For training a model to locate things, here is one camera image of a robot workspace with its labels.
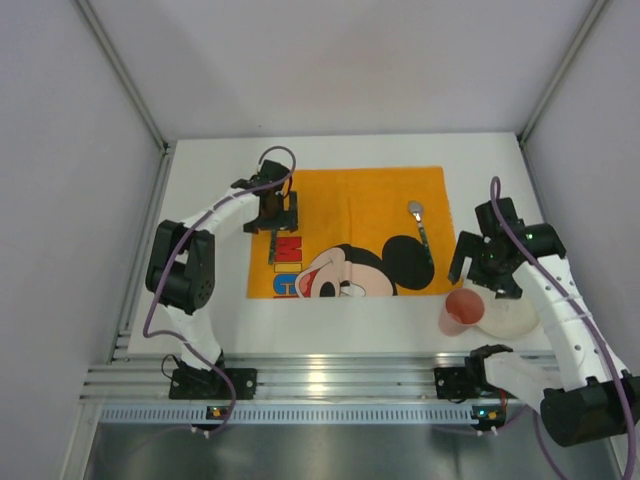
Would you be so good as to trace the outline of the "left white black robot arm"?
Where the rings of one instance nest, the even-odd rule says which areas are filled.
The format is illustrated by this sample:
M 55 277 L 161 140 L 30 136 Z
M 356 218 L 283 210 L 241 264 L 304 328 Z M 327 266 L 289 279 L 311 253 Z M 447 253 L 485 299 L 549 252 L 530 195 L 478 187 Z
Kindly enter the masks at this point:
M 257 172 L 232 183 L 213 205 L 184 220 L 158 225 L 145 277 L 153 299 L 142 327 L 144 338 L 175 338 L 181 343 L 181 364 L 222 372 L 223 350 L 208 307 L 215 288 L 216 245 L 240 231 L 296 226 L 295 210 L 284 206 L 296 166 L 295 157 L 289 167 L 261 157 Z

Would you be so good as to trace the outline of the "metal spoon green handle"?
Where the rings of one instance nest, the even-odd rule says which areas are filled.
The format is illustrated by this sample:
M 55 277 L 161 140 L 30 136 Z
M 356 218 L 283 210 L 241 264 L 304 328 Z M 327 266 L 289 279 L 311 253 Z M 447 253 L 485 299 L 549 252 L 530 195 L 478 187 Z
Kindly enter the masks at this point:
M 434 261 L 433 261 L 433 256 L 431 253 L 431 249 L 428 243 L 428 239 L 427 239 L 427 234 L 426 234 L 426 230 L 423 224 L 423 215 L 424 215 L 424 208 L 422 206 L 422 204 L 418 201 L 415 200 L 411 200 L 408 203 L 408 211 L 409 213 L 414 217 L 416 224 L 417 224 L 417 228 L 419 231 L 419 235 L 420 235 L 420 239 L 421 239 L 421 243 L 423 245 L 423 248 L 426 252 L 426 257 L 428 260 L 428 263 L 433 266 L 434 265 Z

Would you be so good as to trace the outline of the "orange Mickey Mouse placemat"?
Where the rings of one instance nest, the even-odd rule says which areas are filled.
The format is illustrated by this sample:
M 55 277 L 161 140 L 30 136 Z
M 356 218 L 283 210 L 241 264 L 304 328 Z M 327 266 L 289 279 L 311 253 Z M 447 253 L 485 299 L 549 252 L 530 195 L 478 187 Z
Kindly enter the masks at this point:
M 441 295 L 456 239 L 440 167 L 300 170 L 294 176 L 299 228 L 252 239 L 251 299 Z M 424 208 L 428 263 L 408 203 Z

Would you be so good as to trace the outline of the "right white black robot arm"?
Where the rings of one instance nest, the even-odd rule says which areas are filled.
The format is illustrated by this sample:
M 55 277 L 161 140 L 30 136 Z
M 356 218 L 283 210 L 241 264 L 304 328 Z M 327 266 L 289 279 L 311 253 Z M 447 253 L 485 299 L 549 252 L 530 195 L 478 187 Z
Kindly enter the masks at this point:
M 547 373 L 506 345 L 486 345 L 465 359 L 472 386 L 504 390 L 524 402 L 563 447 L 634 434 L 639 378 L 610 351 L 555 229 L 547 223 L 526 225 L 509 197 L 477 206 L 475 215 L 480 231 L 460 233 L 449 280 L 465 274 L 498 299 L 528 299 L 559 371 Z M 465 262 L 470 264 L 466 272 Z

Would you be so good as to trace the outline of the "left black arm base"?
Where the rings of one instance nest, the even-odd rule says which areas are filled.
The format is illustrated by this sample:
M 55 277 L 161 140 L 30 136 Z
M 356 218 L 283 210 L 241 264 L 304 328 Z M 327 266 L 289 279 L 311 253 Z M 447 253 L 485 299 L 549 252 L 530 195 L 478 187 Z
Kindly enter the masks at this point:
M 256 393 L 258 371 L 253 368 L 228 368 L 224 361 L 217 366 L 229 378 L 237 400 L 252 400 Z M 230 400 L 232 391 L 227 382 L 213 370 L 188 366 L 175 355 L 166 355 L 161 373 L 170 380 L 171 400 Z

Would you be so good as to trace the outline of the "metal fork green handle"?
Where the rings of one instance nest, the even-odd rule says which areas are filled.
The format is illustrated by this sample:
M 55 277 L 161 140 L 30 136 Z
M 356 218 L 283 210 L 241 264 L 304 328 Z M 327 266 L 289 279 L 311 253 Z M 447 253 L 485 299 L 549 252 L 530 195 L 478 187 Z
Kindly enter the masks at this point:
M 270 243 L 269 243 L 269 255 L 268 264 L 273 265 L 275 263 L 276 249 L 277 249 L 278 230 L 270 231 Z

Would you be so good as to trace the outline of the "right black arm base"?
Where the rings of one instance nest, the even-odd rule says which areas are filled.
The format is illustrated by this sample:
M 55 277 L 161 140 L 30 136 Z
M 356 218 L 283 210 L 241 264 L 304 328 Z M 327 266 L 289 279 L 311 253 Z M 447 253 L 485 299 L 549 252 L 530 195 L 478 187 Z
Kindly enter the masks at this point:
M 436 367 L 433 370 L 437 398 L 461 404 L 470 399 L 493 395 L 498 392 L 488 383 L 484 361 L 499 353 L 513 353 L 503 344 L 485 345 L 472 350 L 464 358 L 463 366 Z

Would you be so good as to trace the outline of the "cream white plate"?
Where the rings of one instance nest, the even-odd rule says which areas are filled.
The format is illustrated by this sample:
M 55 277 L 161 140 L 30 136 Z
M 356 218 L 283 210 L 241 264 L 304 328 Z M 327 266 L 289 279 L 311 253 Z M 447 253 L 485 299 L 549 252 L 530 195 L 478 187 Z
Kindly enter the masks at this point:
M 527 298 L 497 298 L 491 290 L 471 282 L 465 282 L 463 286 L 474 291 L 483 301 L 484 314 L 477 327 L 484 333 L 499 339 L 515 340 L 538 327 L 538 315 Z

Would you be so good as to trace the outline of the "pink plastic cup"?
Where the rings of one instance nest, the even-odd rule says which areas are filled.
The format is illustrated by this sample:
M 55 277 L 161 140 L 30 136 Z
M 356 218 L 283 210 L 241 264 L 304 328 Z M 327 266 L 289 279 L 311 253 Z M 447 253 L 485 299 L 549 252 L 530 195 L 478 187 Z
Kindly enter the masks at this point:
M 438 319 L 440 331 L 457 336 L 477 325 L 485 315 L 482 297 L 471 289 L 460 288 L 447 295 Z

